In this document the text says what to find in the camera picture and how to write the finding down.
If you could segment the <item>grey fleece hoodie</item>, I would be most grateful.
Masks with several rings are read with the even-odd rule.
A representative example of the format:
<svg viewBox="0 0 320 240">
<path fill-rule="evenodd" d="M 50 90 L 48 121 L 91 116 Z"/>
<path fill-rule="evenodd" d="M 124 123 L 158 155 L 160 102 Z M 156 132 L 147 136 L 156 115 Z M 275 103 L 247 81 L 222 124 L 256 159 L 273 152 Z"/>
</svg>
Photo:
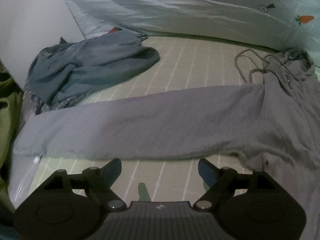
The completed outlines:
<svg viewBox="0 0 320 240">
<path fill-rule="evenodd" d="M 304 208 L 319 239 L 319 81 L 306 51 L 267 55 L 262 84 L 184 89 L 89 103 L 32 117 L 16 156 L 187 159 L 236 153 Z"/>
</svg>

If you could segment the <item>checkered grey white cloth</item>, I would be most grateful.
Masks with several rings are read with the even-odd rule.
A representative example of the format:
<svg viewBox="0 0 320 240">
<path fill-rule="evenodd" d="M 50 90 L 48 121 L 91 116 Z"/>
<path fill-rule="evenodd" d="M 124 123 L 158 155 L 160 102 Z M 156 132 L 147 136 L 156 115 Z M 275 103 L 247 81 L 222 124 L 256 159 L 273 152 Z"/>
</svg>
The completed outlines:
<svg viewBox="0 0 320 240">
<path fill-rule="evenodd" d="M 46 113 L 53 110 L 63 109 L 67 107 L 72 107 L 76 105 L 78 102 L 83 100 L 87 94 L 81 95 L 81 96 L 71 96 L 67 98 L 66 100 L 63 100 L 61 102 L 51 103 L 47 104 L 44 103 L 32 90 L 29 85 L 29 79 L 26 79 L 25 85 L 24 85 L 24 91 L 26 92 L 27 96 L 29 96 L 29 100 L 32 105 L 33 112 L 36 115 L 39 115 L 41 113 Z"/>
</svg>

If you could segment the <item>olive green fabric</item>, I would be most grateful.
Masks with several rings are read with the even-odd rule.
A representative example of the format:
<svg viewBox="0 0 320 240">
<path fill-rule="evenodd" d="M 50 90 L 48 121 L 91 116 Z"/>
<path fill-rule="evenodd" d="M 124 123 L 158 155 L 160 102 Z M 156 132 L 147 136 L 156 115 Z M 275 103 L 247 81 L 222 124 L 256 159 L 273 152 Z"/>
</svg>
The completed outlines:
<svg viewBox="0 0 320 240">
<path fill-rule="evenodd" d="M 8 195 L 11 148 L 20 125 L 23 91 L 1 66 L 1 209 L 12 213 L 13 204 Z"/>
</svg>

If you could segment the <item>light grey carrot-print duvet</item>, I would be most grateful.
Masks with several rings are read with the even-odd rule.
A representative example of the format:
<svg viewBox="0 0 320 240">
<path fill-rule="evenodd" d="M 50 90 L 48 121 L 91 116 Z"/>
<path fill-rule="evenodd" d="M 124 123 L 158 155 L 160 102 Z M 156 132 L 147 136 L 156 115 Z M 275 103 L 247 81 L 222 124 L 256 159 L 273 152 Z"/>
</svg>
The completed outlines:
<svg viewBox="0 0 320 240">
<path fill-rule="evenodd" d="M 86 38 L 112 27 L 217 37 L 274 50 L 304 49 L 319 63 L 319 0 L 65 0 Z"/>
</svg>

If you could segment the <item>blue denim garment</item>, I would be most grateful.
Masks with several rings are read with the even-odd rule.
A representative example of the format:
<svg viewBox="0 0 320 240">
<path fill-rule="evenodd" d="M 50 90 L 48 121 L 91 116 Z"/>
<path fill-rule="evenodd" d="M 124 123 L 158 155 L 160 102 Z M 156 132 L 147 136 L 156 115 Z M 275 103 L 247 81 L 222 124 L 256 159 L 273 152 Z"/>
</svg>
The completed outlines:
<svg viewBox="0 0 320 240">
<path fill-rule="evenodd" d="M 47 104 L 107 89 L 153 67 L 159 52 L 143 46 L 146 34 L 121 29 L 112 34 L 42 49 L 31 63 L 31 90 Z"/>
</svg>

